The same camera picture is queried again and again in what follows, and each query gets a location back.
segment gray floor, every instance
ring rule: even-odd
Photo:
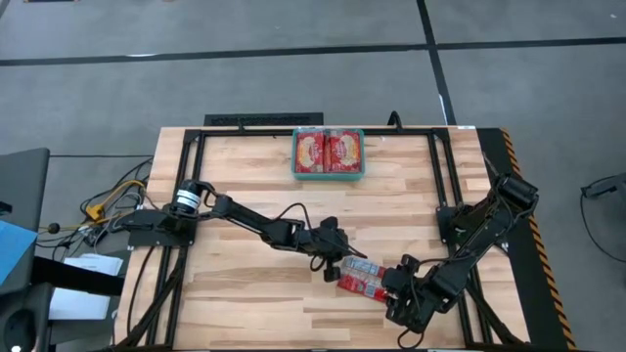
[[[438,42],[626,35],[623,0],[427,4]],[[410,0],[14,0],[0,20],[0,59],[424,42]],[[509,128],[540,188],[537,218],[579,348],[623,350],[626,266],[586,237],[578,195],[626,171],[626,45],[440,55],[458,123]],[[444,123],[426,52],[0,67],[1,153],[150,154],[161,126],[199,125],[205,113],[312,110],[330,124],[383,123],[391,110],[407,124]],[[80,220],[78,204],[139,161],[53,158],[42,222]],[[594,233],[622,257],[624,206],[587,203]]]

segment cable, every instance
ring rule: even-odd
[[[462,256],[462,257],[458,257],[458,258],[454,258],[454,257],[449,257],[449,258],[431,258],[431,259],[426,259],[424,261],[421,261],[420,265],[423,265],[425,263],[432,263],[432,262],[451,262],[451,261],[457,261],[457,260],[466,260],[470,256],[471,256],[471,254],[468,254],[468,255],[465,255],[465,256]]]
[[[602,252],[604,253],[606,256],[608,256],[609,258],[618,261],[620,263],[626,263],[626,259],[621,259],[618,258],[614,255],[612,255],[611,253],[609,253],[608,251],[606,251],[606,249],[604,249],[599,243],[598,241],[596,241],[596,239],[592,236],[591,231],[589,230],[589,225],[587,224],[587,218],[585,217],[585,208],[583,206],[583,198],[585,197],[585,195],[583,193],[580,194],[580,216],[583,219],[583,225],[585,225],[585,230],[587,231],[587,236],[589,236],[589,238],[591,239],[591,241],[596,245],[596,247]]]
[[[183,251],[179,252],[178,259],[176,261],[176,264],[174,265],[174,269],[172,269],[171,273],[169,274],[169,277],[167,278],[163,289],[155,297],[150,307],[148,307],[148,310],[146,310],[146,313],[144,313],[144,316],[139,320],[139,323],[135,326],[135,328],[133,328],[130,333],[128,333],[126,338],[119,342],[119,345],[137,346],[142,336],[146,332],[148,325],[152,322],[156,314],[158,314],[158,312],[160,311],[160,308],[169,293],[174,289],[176,285],[179,284],[181,280],[183,280],[182,273],[183,267],[187,260],[187,255],[183,255],[181,253],[183,253]]]
[[[117,182],[115,182],[115,184],[113,185],[113,187],[111,187],[110,189],[106,190],[106,191],[102,191],[98,194],[96,194],[95,196],[92,196],[91,198],[88,198],[86,200],[84,200],[81,204],[80,204],[80,211],[85,215],[88,216],[87,212],[86,212],[86,207],[87,205],[89,205],[89,203],[98,197],[101,197],[103,195],[106,195],[110,192],[112,192],[115,188],[117,188],[117,186],[119,186],[121,183],[124,182],[124,180],[126,179],[126,177],[128,177],[128,175],[130,175],[133,171],[135,171],[135,175],[138,175],[139,171],[144,167],[144,165],[147,164],[151,164],[153,161],[153,159],[150,157],[142,162],[140,162],[139,164],[135,165],[133,168],[131,168],[130,170],[128,170],[125,174],[123,174],[119,180],[117,180]],[[136,181],[141,181],[143,183],[146,183],[147,177],[142,179],[142,180],[136,180]]]
[[[410,330],[406,329],[404,331],[402,331],[402,333],[400,333],[398,335],[398,347],[400,347],[401,349],[416,349],[418,348],[422,342],[424,341],[424,333],[422,332],[422,334],[420,335],[420,339],[418,340],[418,342],[416,342],[415,344],[411,345],[411,346],[404,346],[402,345],[402,337],[404,337],[405,334],[409,333]]]
[[[311,258],[311,262],[309,263],[309,269],[312,272],[319,272],[320,269],[322,269],[322,267],[324,266],[324,264],[326,264],[326,259],[322,258],[322,261],[320,262],[320,265],[314,267],[313,266],[313,262],[315,261],[315,259],[319,258],[317,255],[314,255],[313,258]]]
[[[507,229],[504,230],[503,232],[501,232],[500,234],[496,235],[497,237],[501,236],[502,234],[507,234],[514,226],[514,222],[515,222],[515,218],[518,218],[519,216],[521,216],[520,214],[518,214],[516,217],[513,216],[513,212],[511,211],[511,207],[509,206],[509,204],[507,203],[507,201],[504,199],[504,197],[502,197],[502,195],[500,195],[499,193],[496,193],[496,196],[498,198],[500,198],[500,201],[505,205],[505,208],[507,209],[507,212],[509,213],[509,225],[507,226]]]
[[[115,318],[113,318],[113,329],[111,330],[111,345],[115,346]]]
[[[335,242],[329,241],[329,240],[319,236],[315,231],[313,231],[313,227],[311,226],[311,219],[309,218],[309,212],[306,209],[306,206],[304,204],[302,204],[301,202],[295,202],[295,203],[291,204],[290,206],[285,208],[285,210],[283,210],[283,212],[281,212],[277,217],[275,217],[271,221],[277,221],[277,220],[281,219],[285,214],[287,214],[288,211],[292,210],[296,206],[299,206],[299,207],[302,208],[302,211],[304,211],[304,219],[306,219],[306,226],[311,231],[311,234],[314,234],[319,240],[324,241],[326,243],[330,243],[330,244],[336,246],[339,249],[342,249],[342,250],[345,250],[347,252],[350,252],[350,254],[352,254],[354,256],[357,256],[357,257],[360,257],[360,258],[367,258],[367,255],[363,254],[362,252],[360,252],[359,250],[354,248],[352,245],[350,245],[347,242],[345,242],[343,239],[339,238],[341,240],[341,242],[345,245],[345,247],[342,247],[342,246],[338,245]]]
[[[55,255],[57,254],[57,249],[59,249],[60,247],[57,245],[54,247],[54,249],[52,250],[52,260],[55,260]]]
[[[105,214],[112,208],[114,209],[118,209],[117,204],[120,203],[123,199],[125,198],[131,198],[131,197],[136,197],[138,202],[141,202],[141,195],[137,194],[137,193],[128,193],[125,195],[122,195],[121,197],[119,197],[118,199],[116,199],[111,205],[109,205],[109,207],[105,210]],[[116,223],[116,220],[119,220],[122,217],[122,212],[121,211],[117,211],[112,217],[111,220],[109,220],[109,222],[107,223],[107,225],[105,226],[104,229],[102,229],[102,231],[100,232],[100,234],[98,234],[98,237],[96,238],[96,240],[94,241],[94,253],[98,254],[98,242],[100,241],[100,237],[102,237],[104,234],[106,233],[111,233],[112,230],[115,231],[114,225]]]
[[[153,254],[153,250],[155,248],[152,246],[148,249],[148,253],[144,258],[144,262],[141,263],[141,268],[139,269],[139,274],[137,275],[137,281],[135,281],[135,286],[133,287],[133,294],[130,296],[130,304],[128,305],[128,319],[126,320],[126,335],[130,335],[130,318],[133,313],[133,306],[135,305],[135,296],[137,296],[137,289],[139,289],[139,283],[141,282],[141,277],[144,275],[144,270],[146,270],[146,265],[148,264],[148,259]]]
[[[64,240],[71,237],[71,235],[67,235],[67,236],[61,236],[59,238],[55,238],[55,239],[45,239],[45,240],[37,240],[37,243],[44,243],[44,242],[54,242],[54,241],[59,241],[59,240]]]
[[[481,312],[496,335],[500,339],[500,341],[504,344],[524,344],[522,340],[517,338],[513,333],[507,328],[507,326],[498,318],[496,312],[491,308],[489,303],[485,300],[485,298],[478,292],[476,287],[472,285],[466,286],[466,291],[469,293],[469,296],[473,299],[476,304],[476,308],[479,312]]]
[[[125,213],[120,213],[119,215],[107,217],[107,218],[100,219],[100,220],[97,220],[97,221],[94,221],[94,222],[91,222],[91,223],[87,223],[87,221],[89,221],[89,220],[86,220],[86,221],[84,221],[81,224],[76,224],[76,225],[62,227],[60,231],[72,231],[72,230],[79,230],[82,227],[87,227],[87,228],[94,227],[96,225],[104,224],[104,223],[109,222],[109,221],[111,221],[113,219],[116,219],[116,218],[122,217],[122,216],[126,216],[126,215],[131,214],[131,213],[132,213],[132,211],[128,211],[128,212],[125,212]]]
[[[158,206],[155,205],[155,203],[153,202],[153,200],[148,197],[148,192],[146,192],[146,190],[144,190],[144,194],[143,194],[144,198],[148,200],[148,203],[150,204],[151,207],[153,207],[155,210],[160,210],[158,208]]]
[[[83,241],[79,241],[79,244],[76,246],[76,248],[74,249],[74,251],[69,255],[69,258],[73,257],[74,254],[76,254],[76,252],[82,247],[82,245],[84,244]]]
[[[145,185],[144,185],[142,182],[137,181],[137,180],[128,180],[128,181],[125,181],[125,182],[124,182],[124,183],[122,183],[121,185],[117,186],[117,187],[116,187],[116,188],[115,188],[115,189],[114,189],[114,190],[113,190],[113,191],[112,191],[112,192],[111,192],[111,193],[110,193],[110,194],[109,194],[109,195],[105,198],[105,200],[103,200],[103,201],[101,202],[101,204],[108,203],[108,202],[111,200],[111,198],[112,198],[113,196],[115,196],[115,195],[117,194],[117,192],[119,192],[119,190],[121,190],[121,189],[122,189],[122,188],[124,188],[124,187],[131,186],[131,185],[138,186],[140,189],[143,189],[143,188],[145,187]]]

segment blue object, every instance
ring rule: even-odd
[[[361,172],[329,172],[329,173],[306,173],[295,172],[295,161],[297,159],[297,134],[300,132],[317,132],[317,131],[352,131],[358,132],[361,144]],[[365,175],[365,134],[363,130],[357,128],[316,128],[316,127],[298,127],[293,129],[293,142],[291,145],[291,173],[296,180],[304,181],[359,181]]]
[[[0,285],[36,239],[37,233],[0,220]]]

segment red and white carton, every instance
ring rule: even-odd
[[[361,136],[347,130],[328,130],[324,150],[324,172],[360,172]]]
[[[299,132],[295,138],[295,172],[324,172],[324,132]]]
[[[381,279],[384,268],[367,259],[347,257],[341,263],[341,279],[337,286],[379,302],[386,300]]]

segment black floor stripe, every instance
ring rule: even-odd
[[[9,0],[0,0],[0,19],[2,19],[2,15],[7,10],[7,6],[9,6]]]
[[[41,3],[41,2],[74,2],[77,0],[24,0],[26,3]]]
[[[587,39],[549,39],[549,40],[519,40],[471,43],[426,43],[426,44],[380,44],[337,47],[307,47],[292,49],[258,49],[258,50],[230,50],[217,52],[195,52],[174,54],[140,54],[140,55],[113,55],[100,57],[70,57],[70,58],[43,58],[43,59],[4,59],[0,66],[54,66],[54,65],[84,65],[84,64],[115,64],[115,63],[146,63],[164,61],[210,60],[210,59],[237,59],[237,58],[265,58],[279,56],[324,55],[324,54],[352,54],[352,53],[393,53],[428,50],[479,50],[479,49],[512,49],[512,48],[546,48],[590,45],[626,44],[626,37],[603,37]],[[434,60],[440,66],[438,55]]]
[[[438,50],[471,50],[471,49],[513,49],[513,48],[545,48],[586,45],[626,44],[626,37],[604,37],[587,39],[547,39],[547,40],[516,40],[498,42],[473,43],[441,43]]]
[[[417,3],[418,9],[420,10],[420,19],[422,20],[426,44],[428,45],[430,64],[432,65],[432,71],[434,72],[434,79],[437,85],[437,91],[439,92],[439,99],[441,100],[445,122],[447,125],[456,125],[457,118],[455,117],[452,109],[452,101],[450,99],[450,93],[448,92],[448,84],[446,83],[446,78],[443,74],[443,67],[441,66],[441,60],[439,59],[439,53],[437,52],[437,45],[434,40],[434,33],[432,32],[432,24],[430,23],[430,16],[428,15],[426,2],[425,0],[417,0]]]
[[[0,66],[48,66],[48,65],[82,65],[82,64],[113,64],[113,63],[145,63],[162,61],[264,58],[278,56],[353,54],[353,53],[389,53],[426,50],[426,44],[380,44],[336,47],[303,47],[291,49],[258,49],[229,50],[216,52],[175,53],[175,54],[143,54],[116,55],[102,57],[74,57],[50,59],[15,59],[0,60]]]

